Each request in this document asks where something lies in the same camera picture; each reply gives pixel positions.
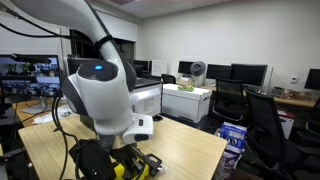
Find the wooden desk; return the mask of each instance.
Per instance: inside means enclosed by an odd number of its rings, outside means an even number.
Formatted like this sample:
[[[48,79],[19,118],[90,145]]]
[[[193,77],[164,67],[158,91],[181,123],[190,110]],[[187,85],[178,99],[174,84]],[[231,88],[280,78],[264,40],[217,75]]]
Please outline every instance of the wooden desk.
[[[200,88],[208,89],[208,90],[211,90],[213,92],[215,92],[217,90],[217,88],[215,86],[214,87],[212,87],[212,86],[201,86]],[[282,99],[282,98],[277,98],[277,97],[274,97],[274,101],[276,103],[283,103],[283,104],[301,106],[301,107],[306,107],[306,108],[312,108],[316,104],[316,101],[291,100],[291,99]]]
[[[66,132],[79,139],[94,138],[78,115],[61,120]],[[39,179],[58,179],[64,159],[64,144],[60,132],[53,132],[55,125],[48,122],[19,130],[21,140],[29,154]],[[74,140],[68,137],[69,148]],[[154,122],[154,138],[139,142],[145,154],[153,153],[167,166],[165,174],[154,179],[211,179],[227,142],[209,133],[163,118]],[[74,163],[68,157],[63,179],[74,179]]]
[[[301,106],[306,108],[313,108],[313,106],[316,104],[316,101],[301,101],[301,100],[293,100],[293,99],[282,99],[277,97],[274,97],[274,101],[277,103]]]
[[[25,108],[27,108],[29,106],[32,106],[32,105],[35,105],[35,104],[39,104],[39,101],[38,100],[33,100],[33,101],[28,101],[28,103],[19,102],[18,106],[17,106],[17,104],[12,104],[13,109],[17,111],[17,116],[19,117],[19,119],[21,121],[23,121],[23,123],[22,123],[23,127],[33,126],[32,122],[33,122],[34,118],[41,117],[41,116],[43,116],[45,114],[50,113],[50,111],[47,111],[47,112],[43,112],[43,113],[40,113],[40,114],[37,114],[37,115],[33,115],[33,114],[21,112],[22,109],[25,109]]]
[[[194,82],[188,82],[188,81],[176,81],[176,84],[181,85],[181,86],[194,86]]]

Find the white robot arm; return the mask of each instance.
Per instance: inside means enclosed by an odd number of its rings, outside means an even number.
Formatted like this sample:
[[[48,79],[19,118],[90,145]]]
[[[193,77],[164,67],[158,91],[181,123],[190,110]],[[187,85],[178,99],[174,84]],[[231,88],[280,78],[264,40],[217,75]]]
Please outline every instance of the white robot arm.
[[[12,2],[37,19],[83,32],[100,49],[105,62],[81,67],[62,88],[77,113],[94,119],[98,134],[119,136],[116,139],[124,145],[152,138],[152,117],[134,114],[130,108],[135,72],[121,59],[112,36],[89,4],[84,0]]]

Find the office chair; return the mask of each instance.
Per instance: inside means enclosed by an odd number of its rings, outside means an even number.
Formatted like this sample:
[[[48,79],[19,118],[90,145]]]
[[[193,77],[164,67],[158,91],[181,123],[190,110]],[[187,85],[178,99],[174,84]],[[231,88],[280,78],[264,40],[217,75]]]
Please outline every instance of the office chair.
[[[150,79],[150,80],[154,80],[154,81],[161,81],[161,76],[153,76],[153,75],[150,75],[150,74],[143,74],[142,78]]]
[[[164,84],[176,84],[176,78],[169,74],[161,74],[162,81]]]
[[[301,146],[320,147],[320,97],[306,117],[306,131],[297,131],[297,143]]]
[[[243,100],[242,81],[216,78],[213,113],[231,123],[239,123],[248,112]]]
[[[293,176],[297,169],[319,172],[320,150],[299,147],[284,137],[274,99],[245,91],[251,114],[246,144],[268,174]]]

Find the black device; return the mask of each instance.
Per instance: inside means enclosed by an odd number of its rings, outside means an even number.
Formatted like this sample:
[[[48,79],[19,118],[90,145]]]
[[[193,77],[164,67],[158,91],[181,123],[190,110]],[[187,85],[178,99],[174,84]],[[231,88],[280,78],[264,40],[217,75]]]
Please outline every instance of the black device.
[[[320,90],[320,69],[310,69],[304,88]]]
[[[102,60],[95,59],[95,58],[68,58],[67,63],[68,63],[69,75],[75,74],[78,68],[80,68],[85,64],[95,63],[100,61]]]
[[[208,64],[206,79],[230,79],[231,66]]]
[[[190,67],[194,62],[179,61],[178,73],[191,74]]]
[[[149,71],[152,71],[152,61],[149,61]]]
[[[5,95],[56,96],[61,78],[57,55],[0,55]]]
[[[143,71],[149,71],[149,61],[134,60],[133,65],[141,65],[143,66]]]
[[[133,65],[132,67],[136,71],[137,77],[142,78],[142,76],[143,76],[143,66],[142,65]]]
[[[242,80],[244,86],[262,87],[268,65],[231,64],[231,80]]]

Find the blue light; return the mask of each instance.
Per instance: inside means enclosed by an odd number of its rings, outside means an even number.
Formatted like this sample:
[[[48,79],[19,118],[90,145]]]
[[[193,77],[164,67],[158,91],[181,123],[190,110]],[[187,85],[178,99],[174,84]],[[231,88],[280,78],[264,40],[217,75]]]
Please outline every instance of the blue light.
[[[101,69],[102,69],[102,66],[97,65],[97,66],[94,67],[94,69],[96,69],[96,70],[101,70]]]

